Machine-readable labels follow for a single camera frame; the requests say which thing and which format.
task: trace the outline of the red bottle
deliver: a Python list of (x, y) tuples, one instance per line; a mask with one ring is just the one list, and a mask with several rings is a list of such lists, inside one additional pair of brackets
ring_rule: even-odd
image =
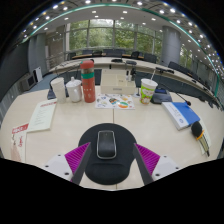
[(80, 68), (84, 100), (86, 103), (92, 103), (96, 100), (94, 63), (92, 60), (82, 61)]

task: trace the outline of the magenta object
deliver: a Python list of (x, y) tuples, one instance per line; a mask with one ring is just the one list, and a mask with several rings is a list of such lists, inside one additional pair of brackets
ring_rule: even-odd
[(83, 155), (88, 148), (90, 143), (86, 143), (84, 145), (79, 146), (78, 148), (73, 149), (72, 151), (65, 154), (65, 159), (68, 162), (68, 165), (70, 166), (72, 173), (74, 173), (77, 168), (79, 167)]
[(151, 150), (149, 150), (141, 145), (138, 145), (136, 143), (135, 143), (135, 146), (137, 147), (147, 170), (152, 175), (152, 172), (155, 169), (155, 167), (160, 159), (160, 156), (158, 154), (152, 152)]

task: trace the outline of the booklet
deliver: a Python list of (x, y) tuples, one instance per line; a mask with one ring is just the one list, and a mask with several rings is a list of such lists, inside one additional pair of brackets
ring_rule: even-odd
[(24, 124), (12, 129), (11, 137), (11, 159), (25, 163), (26, 158), (26, 133), (29, 124)]
[(96, 108), (135, 109), (131, 95), (124, 94), (98, 94)]
[(56, 103), (57, 99), (38, 103), (30, 119), (27, 132), (50, 129)]

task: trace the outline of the notebook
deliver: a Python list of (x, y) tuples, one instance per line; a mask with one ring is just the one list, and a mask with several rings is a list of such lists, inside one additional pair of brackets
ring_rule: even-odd
[(162, 102), (162, 106), (168, 112), (177, 130), (187, 128), (196, 121), (199, 116), (187, 105), (186, 102)]

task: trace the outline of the pink object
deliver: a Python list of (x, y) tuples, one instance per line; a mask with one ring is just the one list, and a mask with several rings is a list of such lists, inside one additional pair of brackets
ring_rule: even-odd
[(136, 143), (134, 143), (134, 144), (137, 147), (147, 170), (152, 175), (152, 172), (155, 169), (155, 167), (160, 159), (160, 156), (141, 145), (138, 145)]

